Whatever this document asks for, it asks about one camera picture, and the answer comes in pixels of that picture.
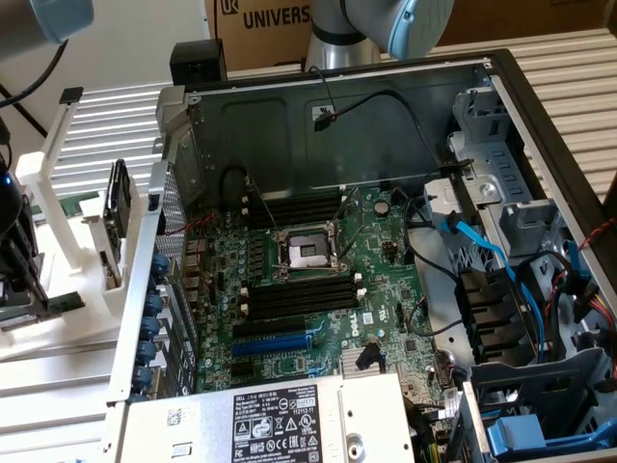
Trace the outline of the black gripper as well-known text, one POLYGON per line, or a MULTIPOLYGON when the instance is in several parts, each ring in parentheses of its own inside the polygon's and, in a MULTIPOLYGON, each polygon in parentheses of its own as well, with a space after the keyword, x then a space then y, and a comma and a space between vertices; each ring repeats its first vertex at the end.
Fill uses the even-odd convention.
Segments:
POLYGON ((39 254, 30 202, 1 162, 1 308, 9 313, 46 313, 39 281, 39 254))

